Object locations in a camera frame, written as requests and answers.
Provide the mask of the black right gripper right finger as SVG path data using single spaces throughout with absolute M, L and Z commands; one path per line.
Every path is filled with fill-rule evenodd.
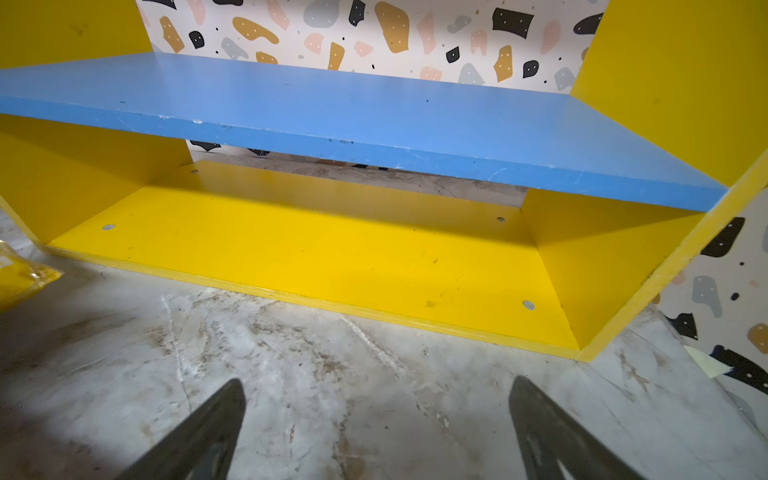
M 529 479 L 641 477 L 525 376 L 513 381 L 509 410 Z

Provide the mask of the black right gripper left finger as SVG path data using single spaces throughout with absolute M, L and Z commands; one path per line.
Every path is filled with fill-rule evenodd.
M 246 411 L 242 382 L 227 381 L 121 479 L 225 479 Z

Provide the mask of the yellow spaghetti bag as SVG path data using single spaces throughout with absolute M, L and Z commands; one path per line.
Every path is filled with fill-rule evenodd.
M 4 312 L 31 298 L 63 273 L 48 265 L 20 256 L 6 242 L 1 242 L 0 304 Z

